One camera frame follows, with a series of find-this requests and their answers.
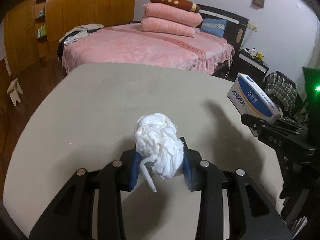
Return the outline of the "white tissue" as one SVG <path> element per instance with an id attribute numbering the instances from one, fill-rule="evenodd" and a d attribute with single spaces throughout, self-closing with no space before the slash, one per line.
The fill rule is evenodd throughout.
<path id="1" fill-rule="evenodd" d="M 150 172 L 169 180 L 182 172 L 184 145 L 177 127 L 162 113 L 141 116 L 134 130 L 136 151 L 142 157 L 140 171 L 152 192 L 157 189 Z"/>

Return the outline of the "blue white box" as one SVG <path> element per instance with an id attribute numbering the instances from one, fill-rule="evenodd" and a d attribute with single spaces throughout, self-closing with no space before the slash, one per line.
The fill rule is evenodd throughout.
<path id="1" fill-rule="evenodd" d="M 227 97 L 238 112 L 274 123 L 283 117 L 275 103 L 248 75 L 239 73 Z"/>

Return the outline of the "plaid bag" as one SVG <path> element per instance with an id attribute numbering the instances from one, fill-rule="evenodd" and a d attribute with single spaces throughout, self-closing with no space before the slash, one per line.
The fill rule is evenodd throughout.
<path id="1" fill-rule="evenodd" d="M 294 117 L 303 105 L 297 85 L 283 73 L 276 71 L 265 77 L 265 93 L 282 109 L 285 116 Z"/>

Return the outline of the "black nightstand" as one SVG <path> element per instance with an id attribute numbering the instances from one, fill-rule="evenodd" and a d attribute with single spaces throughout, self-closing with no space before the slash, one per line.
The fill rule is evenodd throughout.
<path id="1" fill-rule="evenodd" d="M 233 67 L 236 75 L 238 73 L 246 74 L 256 83 L 262 83 L 269 70 L 265 62 L 259 61 L 243 49 L 239 51 L 238 58 Z"/>

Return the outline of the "yellow plush toy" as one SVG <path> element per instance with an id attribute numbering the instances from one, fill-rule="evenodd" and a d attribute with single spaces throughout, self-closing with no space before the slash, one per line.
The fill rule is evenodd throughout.
<path id="1" fill-rule="evenodd" d="M 254 57 L 261 62 L 264 61 L 264 55 L 259 52 L 257 52 Z"/>

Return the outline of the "pink bed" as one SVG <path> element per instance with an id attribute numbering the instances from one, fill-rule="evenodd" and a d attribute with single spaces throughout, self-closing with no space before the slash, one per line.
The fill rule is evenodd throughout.
<path id="1" fill-rule="evenodd" d="M 224 38 L 195 30 L 194 37 L 143 32 L 140 25 L 106 27 L 64 46 L 62 66 L 69 73 L 88 63 L 132 63 L 212 75 L 234 48 Z"/>

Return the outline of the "black headboard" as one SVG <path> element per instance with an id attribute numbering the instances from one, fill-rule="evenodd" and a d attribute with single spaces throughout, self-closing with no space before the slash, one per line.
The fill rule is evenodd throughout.
<path id="1" fill-rule="evenodd" d="M 249 19 L 219 8 L 201 4 L 198 6 L 200 7 L 199 13 L 203 19 L 211 18 L 227 21 L 223 38 L 233 46 L 235 53 L 238 54 L 247 30 Z"/>

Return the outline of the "blue cushion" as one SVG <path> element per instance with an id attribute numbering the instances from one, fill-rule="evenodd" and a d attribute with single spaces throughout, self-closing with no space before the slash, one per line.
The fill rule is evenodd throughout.
<path id="1" fill-rule="evenodd" d="M 219 38 L 223 37 L 227 20 L 205 18 L 201 24 L 200 32 L 208 33 Z"/>

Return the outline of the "small white stool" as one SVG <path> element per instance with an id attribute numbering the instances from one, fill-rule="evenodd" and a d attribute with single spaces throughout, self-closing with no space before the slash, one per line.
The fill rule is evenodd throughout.
<path id="1" fill-rule="evenodd" d="M 18 102 L 21 102 L 20 94 L 23 94 L 23 90 L 18 82 L 18 78 L 12 80 L 7 89 L 7 94 L 10 96 L 11 101 L 15 107 Z"/>

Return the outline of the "lower pink pillow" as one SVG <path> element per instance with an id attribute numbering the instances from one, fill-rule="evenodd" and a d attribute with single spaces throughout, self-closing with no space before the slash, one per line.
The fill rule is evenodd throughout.
<path id="1" fill-rule="evenodd" d="M 144 32 L 165 33 L 186 37 L 195 37 L 196 33 L 192 27 L 156 17 L 143 18 L 140 28 Z"/>

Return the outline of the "clothes pile on bed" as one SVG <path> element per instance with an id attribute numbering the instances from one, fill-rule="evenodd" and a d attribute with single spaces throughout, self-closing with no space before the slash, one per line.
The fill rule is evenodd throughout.
<path id="1" fill-rule="evenodd" d="M 57 58 L 62 61 L 64 46 L 78 41 L 81 38 L 89 36 L 100 29 L 103 29 L 103 24 L 86 24 L 73 28 L 71 31 L 66 32 L 62 38 L 59 39 L 59 45 L 57 49 Z"/>

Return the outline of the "brown dotted bolster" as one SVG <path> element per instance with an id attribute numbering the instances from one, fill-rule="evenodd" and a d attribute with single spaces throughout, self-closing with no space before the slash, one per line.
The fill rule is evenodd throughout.
<path id="1" fill-rule="evenodd" d="M 200 7 L 189 0 L 150 0 L 151 3 L 162 3 L 188 12 L 198 13 Z"/>

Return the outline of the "wooden wardrobe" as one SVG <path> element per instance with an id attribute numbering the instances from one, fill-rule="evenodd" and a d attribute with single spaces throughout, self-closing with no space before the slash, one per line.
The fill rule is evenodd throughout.
<path id="1" fill-rule="evenodd" d="M 12 75 L 51 58 L 59 39 L 74 27 L 127 24 L 134 9 L 135 0 L 4 0 L 1 22 Z"/>

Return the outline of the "wall lamp right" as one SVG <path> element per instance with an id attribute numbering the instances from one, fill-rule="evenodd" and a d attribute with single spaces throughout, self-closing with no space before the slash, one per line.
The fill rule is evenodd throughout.
<path id="1" fill-rule="evenodd" d="M 259 8 L 264 8 L 265 0 L 252 0 L 252 4 Z"/>

